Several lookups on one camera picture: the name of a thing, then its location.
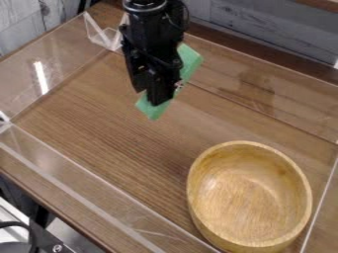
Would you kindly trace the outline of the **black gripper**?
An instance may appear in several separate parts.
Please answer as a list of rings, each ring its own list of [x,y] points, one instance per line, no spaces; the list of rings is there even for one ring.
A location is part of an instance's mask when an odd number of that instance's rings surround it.
[[[138,93],[147,89],[152,106],[167,102],[180,81],[183,66],[178,46],[188,28],[186,6],[124,6],[128,23],[119,32],[131,83]]]

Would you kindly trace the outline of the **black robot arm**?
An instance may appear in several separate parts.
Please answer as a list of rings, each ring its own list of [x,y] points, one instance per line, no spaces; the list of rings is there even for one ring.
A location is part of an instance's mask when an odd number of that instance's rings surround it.
[[[152,106],[167,102],[180,81],[178,46],[188,27],[182,0],[123,0],[128,24],[119,26],[132,86]]]

